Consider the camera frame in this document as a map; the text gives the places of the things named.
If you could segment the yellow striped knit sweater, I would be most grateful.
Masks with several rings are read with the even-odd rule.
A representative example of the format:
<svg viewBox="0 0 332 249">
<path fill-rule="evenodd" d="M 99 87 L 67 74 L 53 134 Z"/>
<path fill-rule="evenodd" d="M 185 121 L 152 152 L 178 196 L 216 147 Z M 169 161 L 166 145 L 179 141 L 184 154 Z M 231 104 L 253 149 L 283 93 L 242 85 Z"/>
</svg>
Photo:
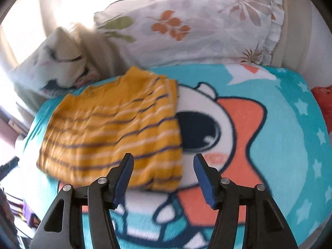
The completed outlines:
<svg viewBox="0 0 332 249">
<path fill-rule="evenodd" d="M 86 186 L 134 158 L 130 188 L 172 192 L 182 178 L 176 80 L 130 68 L 115 81 L 68 94 L 53 111 L 37 168 Z"/>
</svg>

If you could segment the purple bag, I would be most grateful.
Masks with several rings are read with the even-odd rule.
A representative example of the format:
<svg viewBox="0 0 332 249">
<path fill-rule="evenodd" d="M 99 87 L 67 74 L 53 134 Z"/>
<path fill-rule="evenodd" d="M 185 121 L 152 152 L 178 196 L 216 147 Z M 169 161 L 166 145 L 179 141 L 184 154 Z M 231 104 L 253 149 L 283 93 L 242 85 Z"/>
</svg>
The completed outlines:
<svg viewBox="0 0 332 249">
<path fill-rule="evenodd" d="M 40 225 L 40 219 L 35 212 L 29 207 L 25 200 L 23 200 L 22 214 L 27 222 L 27 225 L 31 228 L 38 228 Z"/>
</svg>

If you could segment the white eyelash print pillow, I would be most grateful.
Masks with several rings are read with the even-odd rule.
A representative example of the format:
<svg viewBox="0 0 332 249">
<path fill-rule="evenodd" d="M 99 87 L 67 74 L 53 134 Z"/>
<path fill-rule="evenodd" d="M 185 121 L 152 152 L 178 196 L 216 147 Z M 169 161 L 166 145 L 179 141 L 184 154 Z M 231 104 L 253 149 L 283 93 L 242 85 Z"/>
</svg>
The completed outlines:
<svg viewBox="0 0 332 249">
<path fill-rule="evenodd" d="M 46 98 L 62 96 L 100 80 L 97 69 L 61 27 L 56 28 L 24 62 L 10 70 L 9 76 Z"/>
</svg>

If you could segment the red cloth at bedside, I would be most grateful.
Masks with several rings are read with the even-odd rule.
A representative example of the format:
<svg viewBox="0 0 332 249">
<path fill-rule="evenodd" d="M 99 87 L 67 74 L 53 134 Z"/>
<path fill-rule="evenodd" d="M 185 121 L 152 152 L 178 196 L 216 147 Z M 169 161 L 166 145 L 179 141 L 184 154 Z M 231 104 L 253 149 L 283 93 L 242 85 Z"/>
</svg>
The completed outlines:
<svg viewBox="0 0 332 249">
<path fill-rule="evenodd" d="M 332 85 L 314 87 L 311 92 L 321 109 L 327 132 L 330 134 L 332 130 Z"/>
</svg>

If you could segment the white floral ruffled pillow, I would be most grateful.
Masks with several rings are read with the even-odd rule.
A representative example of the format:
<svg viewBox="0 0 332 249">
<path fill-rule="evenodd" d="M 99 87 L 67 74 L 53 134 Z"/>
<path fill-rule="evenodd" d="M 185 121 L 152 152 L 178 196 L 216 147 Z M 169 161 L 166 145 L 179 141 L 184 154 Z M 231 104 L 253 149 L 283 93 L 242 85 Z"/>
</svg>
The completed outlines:
<svg viewBox="0 0 332 249">
<path fill-rule="evenodd" d="M 283 0 L 121 0 L 95 27 L 128 65 L 269 65 L 284 23 Z"/>
</svg>

